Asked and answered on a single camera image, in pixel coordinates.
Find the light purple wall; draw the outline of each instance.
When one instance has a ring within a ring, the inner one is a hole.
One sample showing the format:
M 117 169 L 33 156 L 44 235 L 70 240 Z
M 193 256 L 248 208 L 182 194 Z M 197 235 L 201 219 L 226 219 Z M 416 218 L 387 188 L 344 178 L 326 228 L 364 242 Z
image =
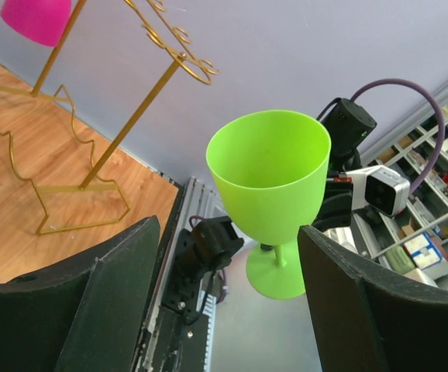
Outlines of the light purple wall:
M 144 0 L 137 3 L 156 19 Z M 123 147 L 178 181 L 191 175 L 209 181 L 206 143 L 237 116 L 263 109 L 315 116 L 332 98 L 379 78 L 408 78 L 431 91 L 448 80 L 442 0 L 165 3 L 169 20 L 189 32 L 194 51 L 221 74 L 209 87 L 179 71 Z M 33 83 L 49 52 L 0 20 L 0 62 L 21 78 Z M 112 138 L 169 63 L 123 0 L 91 0 L 45 90 L 64 82 L 79 116 Z M 363 96 L 379 126 L 362 150 L 420 100 L 404 88 Z

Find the cable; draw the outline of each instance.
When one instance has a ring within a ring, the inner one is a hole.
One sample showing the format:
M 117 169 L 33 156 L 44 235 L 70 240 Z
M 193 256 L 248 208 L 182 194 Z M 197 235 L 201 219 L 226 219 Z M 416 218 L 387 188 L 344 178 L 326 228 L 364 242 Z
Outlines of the cable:
M 353 97 L 350 99 L 352 102 L 355 102 L 357 98 L 359 98 L 363 93 L 366 91 L 381 86 L 381 85 L 401 85 L 410 89 L 413 89 L 414 91 L 417 91 L 421 95 L 424 96 L 424 98 L 427 100 L 427 102 L 431 105 L 432 109 L 434 110 L 436 114 L 436 121 L 438 125 L 438 138 L 436 141 L 436 145 L 434 146 L 434 151 L 431 154 L 431 157 L 429 158 L 426 167 L 424 170 L 420 173 L 420 175 L 412 182 L 410 185 L 410 195 L 417 189 L 418 186 L 426 179 L 427 174 L 432 170 L 432 167 L 434 167 L 434 164 L 436 164 L 436 161 L 439 158 L 439 154 L 441 153 L 441 147 L 443 147 L 444 142 L 444 136 L 446 127 L 444 125 L 444 117 L 443 113 L 441 112 L 441 108 L 439 106 L 439 103 L 434 99 L 433 96 L 429 92 L 427 92 L 426 89 L 424 89 L 422 86 L 405 79 L 396 79 L 396 78 L 389 78 L 389 79 L 381 79 L 377 81 L 373 81 L 367 85 L 364 85 L 362 88 L 360 88 L 358 91 L 355 92 Z
M 339 103 L 339 101 L 341 101 L 341 98 L 334 98 L 319 114 L 319 116 L 317 116 L 317 118 L 315 118 L 315 120 L 317 120 L 318 122 L 320 122 L 320 120 L 322 119 L 322 117 L 325 115 L 325 113 L 327 112 L 327 110 L 329 110 L 332 106 L 336 105 L 337 103 Z
M 214 276 L 215 276 L 215 270 L 210 274 L 210 279 L 208 279 L 207 289 L 205 290 L 205 294 L 203 295 L 200 311 L 198 311 L 198 314 L 192 320 L 185 319 L 184 320 L 185 325 L 187 326 L 194 325 L 200 319 L 200 316 L 202 316 L 202 313 L 205 310 L 205 306 L 207 305 L 208 295 L 210 295 L 210 292 L 212 292 L 212 289 L 214 287 Z
M 194 219 L 197 219 L 199 221 L 204 221 L 205 220 L 205 218 L 201 217 L 200 215 L 192 215 L 192 216 L 190 216 L 188 222 L 190 223 L 190 226 L 191 226 L 192 229 L 195 228 L 195 224 L 193 223 Z

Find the gold metal stand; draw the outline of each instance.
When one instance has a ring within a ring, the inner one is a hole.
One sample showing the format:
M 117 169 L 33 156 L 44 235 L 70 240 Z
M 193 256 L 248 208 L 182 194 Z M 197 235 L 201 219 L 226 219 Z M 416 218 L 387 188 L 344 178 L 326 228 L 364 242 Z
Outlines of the gold metal stand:
M 74 106 L 74 102 L 69 95 L 69 92 L 67 88 L 62 84 L 54 95 L 46 95 L 41 92 L 41 88 L 43 86 L 43 83 L 47 79 L 48 74 L 50 73 L 50 70 L 55 63 L 55 60 L 57 59 L 57 56 L 59 55 L 60 50 L 62 49 L 62 46 L 64 45 L 67 37 L 69 36 L 69 33 L 71 32 L 76 20 L 78 19 L 78 16 L 83 9 L 84 5 L 86 4 L 86 0 L 78 0 L 76 6 L 74 7 L 73 12 L 71 13 L 71 17 L 69 18 L 69 21 L 66 25 L 66 28 L 64 30 L 64 33 L 62 35 L 62 38 L 60 39 L 60 42 L 58 45 L 53 49 L 52 53 L 50 54 L 50 57 L 48 58 L 48 61 L 46 62 L 40 76 L 38 77 L 33 89 L 31 91 L 25 91 L 22 89 L 16 89 L 12 87 L 7 87 L 0 85 L 0 91 L 4 91 L 10 94 L 15 95 L 25 95 L 30 98 L 36 98 L 36 99 L 44 99 L 49 102 L 62 102 L 62 103 L 68 103 L 71 105 L 71 128 L 72 133 L 74 135 L 74 138 L 82 144 L 90 144 L 91 145 L 91 151 L 90 151 L 90 164 L 91 164 L 91 170 L 88 173 L 88 175 L 84 178 L 84 180 L 79 185 L 58 185 L 58 186 L 39 186 L 36 184 L 36 182 L 32 178 L 26 178 L 21 176 L 19 173 L 19 169 L 16 165 L 16 162 L 14 160 L 14 134 L 11 131 L 2 132 L 0 130 L 0 136 L 6 136 L 9 139 L 9 160 L 10 164 L 12 166 L 12 170 L 14 172 L 14 175 L 23 182 L 29 182 L 36 193 L 37 198 L 40 201 L 40 204 L 43 208 L 43 211 L 45 213 L 45 216 L 42 218 L 40 224 L 38 225 L 38 228 L 36 229 L 36 234 L 42 235 L 42 234 L 48 234 L 48 233 L 58 233 L 61 231 L 69 231 L 74 229 L 84 229 L 88 227 L 93 226 L 103 226 L 108 225 L 112 223 L 120 222 L 129 212 L 130 206 L 128 201 L 126 200 L 126 196 L 122 192 L 120 186 L 117 184 L 115 180 L 108 180 L 101 178 L 98 176 L 98 172 L 102 169 L 104 164 L 107 162 L 107 160 L 110 158 L 112 153 L 117 149 L 119 144 L 122 142 L 122 140 L 127 136 L 129 131 L 134 127 L 138 119 L 141 117 L 141 115 L 146 111 L 146 109 L 150 106 L 152 101 L 156 98 L 156 96 L 159 94 L 159 92 L 162 90 L 162 88 L 165 86 L 165 84 L 171 79 L 171 77 L 174 75 L 174 73 L 177 71 L 179 67 L 182 67 L 186 72 L 188 72 L 193 78 L 197 79 L 198 81 L 210 85 L 212 83 L 212 75 L 218 74 L 218 71 L 213 70 L 213 66 L 210 62 L 203 59 L 197 59 L 195 55 L 189 50 L 188 45 L 191 43 L 191 41 L 188 39 L 188 34 L 180 27 L 171 26 L 166 19 L 163 16 L 163 13 L 165 12 L 164 4 L 160 0 L 146 0 L 152 10 L 155 11 L 159 19 L 164 23 L 164 25 L 172 32 L 176 40 L 179 42 L 179 44 L 183 47 L 183 51 L 176 50 L 172 46 L 169 46 L 164 42 L 164 40 L 159 36 L 159 34 L 154 30 L 154 28 L 150 25 L 148 22 L 146 16 L 138 9 L 136 4 L 132 0 L 123 0 L 141 19 L 142 22 L 142 28 L 146 30 L 146 34 L 148 37 L 160 48 L 167 51 L 167 53 L 173 58 L 172 64 L 169 66 L 168 69 L 164 72 L 164 74 L 160 77 L 158 82 L 153 86 L 150 93 L 144 98 L 144 100 L 141 102 L 138 109 L 132 114 L 132 116 L 129 118 L 127 123 L 123 126 L 119 134 L 116 136 L 116 138 L 112 141 L 110 146 L 107 148 L 107 150 L 102 154 L 100 159 L 95 162 L 94 154 L 95 154 L 95 141 L 93 139 L 90 140 L 83 140 L 77 133 L 74 121 L 75 121 L 75 112 L 76 108 Z M 201 74 L 198 74 L 194 71 L 194 69 L 197 68 L 200 70 Z M 64 93 L 65 97 L 60 97 L 59 94 Z M 90 184 L 93 179 L 98 179 L 101 184 Z M 78 226 L 63 226 L 56 229 L 44 229 L 48 218 L 50 217 L 50 210 L 46 203 L 45 196 L 48 194 L 57 194 L 57 193 L 67 193 L 67 192 L 86 192 L 86 191 L 117 191 L 119 193 L 119 196 L 121 197 L 126 209 L 121 214 L 120 217 L 115 219 L 110 219 L 106 221 L 101 222 L 94 222 L 84 225 L 78 225 Z

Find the pink cup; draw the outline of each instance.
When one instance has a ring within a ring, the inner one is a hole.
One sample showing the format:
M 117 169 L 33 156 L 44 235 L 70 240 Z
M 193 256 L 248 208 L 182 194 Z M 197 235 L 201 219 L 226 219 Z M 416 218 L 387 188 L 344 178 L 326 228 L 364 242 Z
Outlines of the pink cup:
M 5 0 L 0 16 L 16 32 L 55 47 L 71 14 L 71 0 Z

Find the table surface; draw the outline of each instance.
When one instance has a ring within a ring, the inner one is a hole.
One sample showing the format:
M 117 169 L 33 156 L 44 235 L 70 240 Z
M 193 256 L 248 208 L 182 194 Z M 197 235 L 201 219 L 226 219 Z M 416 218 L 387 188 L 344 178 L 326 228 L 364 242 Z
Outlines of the table surface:
M 307 296 L 265 298 L 246 278 L 254 244 L 226 268 L 229 294 L 217 305 L 212 372 L 322 372 Z
M 0 66 L 0 84 L 29 88 Z M 98 159 L 109 141 L 77 121 L 81 138 L 95 139 Z M 0 92 L 0 129 L 15 133 L 16 163 L 39 186 L 79 184 L 89 171 L 89 145 L 71 132 L 71 115 L 52 102 Z M 161 232 L 171 212 L 177 188 L 117 149 L 100 175 L 114 178 L 132 210 L 119 223 L 45 236 L 34 234 L 43 210 L 29 183 L 19 181 L 9 163 L 8 140 L 0 137 L 0 282 L 40 269 L 98 244 L 134 222 L 156 215 Z M 113 191 L 51 195 L 47 226 L 89 223 L 120 216 L 122 203 Z

